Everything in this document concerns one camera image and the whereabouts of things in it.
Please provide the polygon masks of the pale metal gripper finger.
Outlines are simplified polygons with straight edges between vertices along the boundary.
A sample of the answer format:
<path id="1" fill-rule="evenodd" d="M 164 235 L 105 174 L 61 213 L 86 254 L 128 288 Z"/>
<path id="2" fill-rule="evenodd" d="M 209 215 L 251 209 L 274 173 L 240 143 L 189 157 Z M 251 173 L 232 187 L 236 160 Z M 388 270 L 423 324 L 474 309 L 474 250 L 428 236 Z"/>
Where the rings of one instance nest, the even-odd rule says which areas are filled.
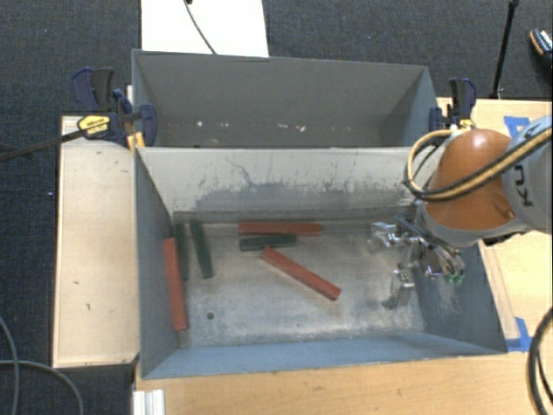
<path id="1" fill-rule="evenodd" d="M 389 296 L 382 302 L 386 310 L 395 310 L 409 304 L 415 290 L 414 276 L 411 270 L 397 269 L 393 272 Z"/>
<path id="2" fill-rule="evenodd" d="M 367 240 L 370 253 L 378 253 L 384 249 L 405 247 L 407 242 L 407 233 L 397 224 L 374 222 L 370 226 Z"/>

